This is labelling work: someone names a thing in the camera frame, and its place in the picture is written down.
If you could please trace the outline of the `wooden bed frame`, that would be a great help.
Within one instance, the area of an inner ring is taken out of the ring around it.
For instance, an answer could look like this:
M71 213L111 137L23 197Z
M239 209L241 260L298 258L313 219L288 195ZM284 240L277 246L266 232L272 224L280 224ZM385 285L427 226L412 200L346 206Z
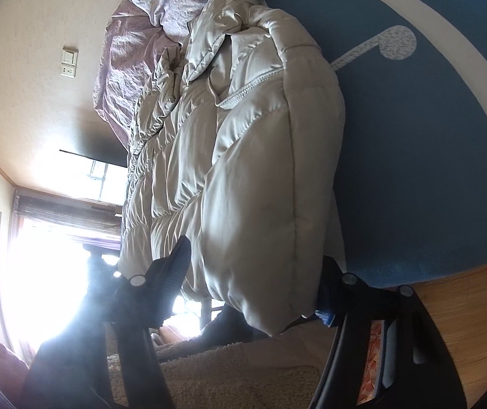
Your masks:
M412 288L438 326L473 406L487 391L487 264Z

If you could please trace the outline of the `beige puffer down jacket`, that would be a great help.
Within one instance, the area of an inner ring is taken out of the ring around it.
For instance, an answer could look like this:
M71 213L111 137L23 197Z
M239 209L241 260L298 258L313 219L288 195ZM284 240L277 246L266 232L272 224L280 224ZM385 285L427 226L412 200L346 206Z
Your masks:
M137 102L119 268L181 237L181 290L270 335L316 305L345 109L321 49L263 0L208 0Z

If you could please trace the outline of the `beige fleece sleeve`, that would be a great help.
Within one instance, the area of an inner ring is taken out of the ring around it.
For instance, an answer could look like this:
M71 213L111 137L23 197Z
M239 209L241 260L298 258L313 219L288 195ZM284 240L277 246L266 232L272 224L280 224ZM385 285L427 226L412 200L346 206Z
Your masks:
M313 320L201 353L196 339L160 345L155 353L177 408L306 408L336 334Z

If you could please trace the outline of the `white wall switch plate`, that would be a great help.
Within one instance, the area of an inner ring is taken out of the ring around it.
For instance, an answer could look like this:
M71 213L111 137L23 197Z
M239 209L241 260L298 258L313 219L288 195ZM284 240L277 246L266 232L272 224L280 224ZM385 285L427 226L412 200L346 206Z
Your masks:
M63 48L62 49L62 58L61 62L64 65L77 65L78 60L78 51L73 50L71 48Z

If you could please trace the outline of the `bright window with frame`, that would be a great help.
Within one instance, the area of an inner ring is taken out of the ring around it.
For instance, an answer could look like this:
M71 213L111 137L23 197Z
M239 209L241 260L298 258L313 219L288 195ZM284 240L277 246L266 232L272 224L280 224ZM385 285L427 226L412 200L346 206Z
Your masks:
M92 250L115 263L126 172L124 166L65 153L46 170L50 191L16 188L0 297L7 336L26 363L77 313L89 285Z

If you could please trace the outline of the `white wall power socket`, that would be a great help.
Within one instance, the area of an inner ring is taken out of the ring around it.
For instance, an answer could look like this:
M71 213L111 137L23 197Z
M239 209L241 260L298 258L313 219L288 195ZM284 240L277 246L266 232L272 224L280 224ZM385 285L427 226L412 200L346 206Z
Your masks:
M69 65L69 64L62 64L61 65L61 75L68 77L68 78L75 78L76 77L76 66Z

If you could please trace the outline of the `blue white bed sheet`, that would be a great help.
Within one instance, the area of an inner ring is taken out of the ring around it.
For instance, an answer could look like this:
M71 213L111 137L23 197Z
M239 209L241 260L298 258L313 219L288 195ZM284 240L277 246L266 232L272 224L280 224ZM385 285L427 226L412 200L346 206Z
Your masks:
M387 287L487 263L487 0L265 0L335 70L350 272Z

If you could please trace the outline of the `pink floral duvet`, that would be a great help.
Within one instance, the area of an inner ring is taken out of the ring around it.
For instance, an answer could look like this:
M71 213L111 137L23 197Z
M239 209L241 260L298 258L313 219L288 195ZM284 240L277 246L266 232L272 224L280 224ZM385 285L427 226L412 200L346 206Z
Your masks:
M107 23L93 102L126 150L136 104L163 51L184 43L208 0L122 0Z

